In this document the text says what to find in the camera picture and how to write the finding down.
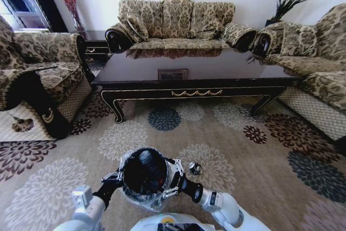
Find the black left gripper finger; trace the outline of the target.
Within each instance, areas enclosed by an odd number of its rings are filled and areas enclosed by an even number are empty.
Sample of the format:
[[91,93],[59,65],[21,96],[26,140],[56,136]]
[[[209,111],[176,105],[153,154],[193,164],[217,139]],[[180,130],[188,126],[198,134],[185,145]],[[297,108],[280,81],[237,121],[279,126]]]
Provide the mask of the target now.
[[117,170],[108,173],[105,177],[101,178],[102,183],[110,183],[113,185],[122,185],[122,172]]

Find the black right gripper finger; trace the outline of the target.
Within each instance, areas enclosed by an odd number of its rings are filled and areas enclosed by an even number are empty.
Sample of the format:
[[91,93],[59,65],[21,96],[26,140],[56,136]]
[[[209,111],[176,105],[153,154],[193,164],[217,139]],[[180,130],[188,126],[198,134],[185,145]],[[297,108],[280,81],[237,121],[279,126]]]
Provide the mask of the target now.
[[168,158],[168,177],[173,179],[175,175],[183,177],[184,174],[185,171],[182,167],[181,160]]
[[171,196],[176,196],[179,194],[179,192],[180,192],[179,186],[165,189],[165,190],[163,190],[162,198],[169,198]]

